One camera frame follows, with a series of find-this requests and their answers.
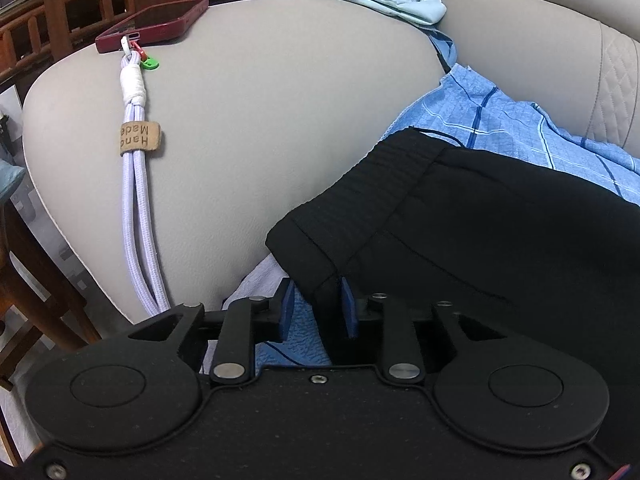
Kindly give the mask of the black pants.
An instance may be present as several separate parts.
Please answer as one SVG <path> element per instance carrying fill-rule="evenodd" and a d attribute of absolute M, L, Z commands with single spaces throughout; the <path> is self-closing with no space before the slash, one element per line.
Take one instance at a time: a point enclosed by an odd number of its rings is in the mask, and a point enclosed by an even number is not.
<path fill-rule="evenodd" d="M 290 211 L 266 244 L 305 299 L 448 300 L 639 380 L 639 208 L 587 180 L 413 128 Z"/>

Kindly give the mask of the beige leather sofa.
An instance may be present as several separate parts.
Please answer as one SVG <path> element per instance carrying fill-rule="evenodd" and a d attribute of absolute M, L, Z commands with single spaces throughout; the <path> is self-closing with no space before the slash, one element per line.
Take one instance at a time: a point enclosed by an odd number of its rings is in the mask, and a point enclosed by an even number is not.
<path fill-rule="evenodd" d="M 576 136 L 639 151 L 639 0 L 442 0 L 440 29 L 514 100 Z M 340 0 L 212 6 L 151 49 L 149 160 L 160 264 L 175 304 L 218 308 L 288 211 L 332 185 L 442 66 L 414 27 Z M 23 105 L 32 183 L 113 307 L 145 318 L 122 244 L 120 57 L 88 47 L 48 68 Z"/>

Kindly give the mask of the blue checked bed sheet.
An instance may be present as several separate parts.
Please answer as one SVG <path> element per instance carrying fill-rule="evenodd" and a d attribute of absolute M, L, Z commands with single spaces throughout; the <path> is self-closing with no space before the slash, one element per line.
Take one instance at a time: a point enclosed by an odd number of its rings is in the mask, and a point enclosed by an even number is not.
<path fill-rule="evenodd" d="M 552 122 L 535 102 L 514 101 L 493 82 L 469 66 L 456 64 L 439 86 L 409 105 L 381 136 L 414 127 L 449 144 L 483 150 L 530 162 L 582 178 L 639 206 L 639 159 L 619 146 L 572 136 Z M 263 258 L 239 287 L 224 300 L 272 297 L 288 278 L 273 255 Z M 311 305 L 294 292 L 292 327 L 280 344 L 264 342 L 255 351 L 256 372 L 265 365 L 322 366 L 331 361 L 320 340 Z"/>

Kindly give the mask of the red smartphone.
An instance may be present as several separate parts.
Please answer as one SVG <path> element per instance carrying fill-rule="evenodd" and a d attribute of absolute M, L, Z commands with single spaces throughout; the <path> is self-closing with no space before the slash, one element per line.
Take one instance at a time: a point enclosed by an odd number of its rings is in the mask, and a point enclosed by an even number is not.
<path fill-rule="evenodd" d="M 181 38 L 206 12 L 208 4 L 208 0 L 179 0 L 148 6 L 97 36 L 96 50 L 99 53 L 118 51 L 124 37 L 139 46 Z"/>

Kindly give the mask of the light blue garment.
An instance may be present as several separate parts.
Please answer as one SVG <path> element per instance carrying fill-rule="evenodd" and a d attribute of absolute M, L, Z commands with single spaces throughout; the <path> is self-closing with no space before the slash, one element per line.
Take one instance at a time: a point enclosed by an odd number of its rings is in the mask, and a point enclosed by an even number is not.
<path fill-rule="evenodd" d="M 447 8 L 442 0 L 343 0 L 396 20 L 408 23 L 423 32 L 436 50 L 446 73 L 457 62 L 458 51 L 449 36 L 438 28 Z"/>

